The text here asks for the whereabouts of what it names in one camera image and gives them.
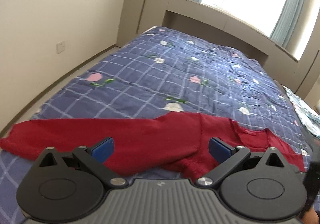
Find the blue plaid bedspread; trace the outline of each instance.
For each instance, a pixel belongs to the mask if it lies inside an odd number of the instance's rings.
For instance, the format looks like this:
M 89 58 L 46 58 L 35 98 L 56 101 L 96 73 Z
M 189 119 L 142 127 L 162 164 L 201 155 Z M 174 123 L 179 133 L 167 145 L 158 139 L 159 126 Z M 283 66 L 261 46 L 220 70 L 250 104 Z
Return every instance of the blue plaid bedspread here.
M 308 168 L 305 151 L 310 149 L 299 120 L 256 60 L 164 27 L 141 34 L 71 80 L 32 119 L 155 118 L 168 111 L 230 117 L 253 130 L 269 128 L 295 152 L 304 150 Z M 15 191 L 30 165 L 0 153 L 1 224 L 23 220 Z M 315 209 L 320 211 L 318 203 Z

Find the black object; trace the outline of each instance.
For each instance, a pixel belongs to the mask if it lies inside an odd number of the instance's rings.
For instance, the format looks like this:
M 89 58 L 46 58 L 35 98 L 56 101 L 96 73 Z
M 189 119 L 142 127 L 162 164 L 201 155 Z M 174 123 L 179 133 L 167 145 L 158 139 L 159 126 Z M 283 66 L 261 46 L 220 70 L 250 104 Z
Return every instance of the black object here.
M 312 185 L 306 190 L 304 174 L 276 148 L 251 153 L 217 138 L 210 140 L 209 150 L 222 163 L 194 184 L 136 179 L 129 185 L 98 161 L 100 153 L 111 155 L 113 145 L 106 138 L 71 153 L 45 149 L 17 190 L 25 224 L 299 223 L 296 216 L 309 209 L 319 190 Z M 318 161 L 313 163 L 305 185 L 320 172 Z

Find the white wall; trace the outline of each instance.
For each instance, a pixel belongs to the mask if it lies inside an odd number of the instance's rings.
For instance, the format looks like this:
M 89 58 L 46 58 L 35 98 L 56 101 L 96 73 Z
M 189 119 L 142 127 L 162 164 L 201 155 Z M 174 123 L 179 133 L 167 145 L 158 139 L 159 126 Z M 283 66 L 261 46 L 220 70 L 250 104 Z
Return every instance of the white wall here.
M 124 0 L 0 0 L 0 130 L 59 77 L 116 43 Z M 56 44 L 66 40 L 66 51 Z

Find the metal screw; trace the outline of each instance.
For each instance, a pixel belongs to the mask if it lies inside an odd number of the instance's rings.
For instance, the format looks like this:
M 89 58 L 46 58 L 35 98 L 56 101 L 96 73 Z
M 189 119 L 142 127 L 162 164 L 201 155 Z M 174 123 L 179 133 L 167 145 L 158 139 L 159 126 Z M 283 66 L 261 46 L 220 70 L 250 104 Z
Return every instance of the metal screw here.
M 201 186 L 209 186 L 213 183 L 213 180 L 209 177 L 201 177 L 197 179 L 197 183 Z
M 122 185 L 125 185 L 126 184 L 126 180 L 119 177 L 119 178 L 112 178 L 110 180 L 110 183 L 114 186 L 122 186 Z

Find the red shirt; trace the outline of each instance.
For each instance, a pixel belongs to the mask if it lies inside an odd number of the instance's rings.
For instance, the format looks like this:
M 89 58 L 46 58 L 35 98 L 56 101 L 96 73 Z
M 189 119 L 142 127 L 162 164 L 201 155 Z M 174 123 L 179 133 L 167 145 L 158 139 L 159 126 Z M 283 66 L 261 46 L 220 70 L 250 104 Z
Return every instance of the red shirt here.
M 115 142 L 113 155 L 104 163 L 127 176 L 162 166 L 183 172 L 193 180 L 218 165 L 209 154 L 210 138 L 218 137 L 235 147 L 253 152 L 276 147 L 287 161 L 304 171 L 302 155 L 269 129 L 252 131 L 229 118 L 200 113 L 170 112 L 155 119 L 48 119 L 17 124 L 0 146 L 20 157 L 35 160 L 45 147 L 72 151 L 90 147 L 105 137 Z

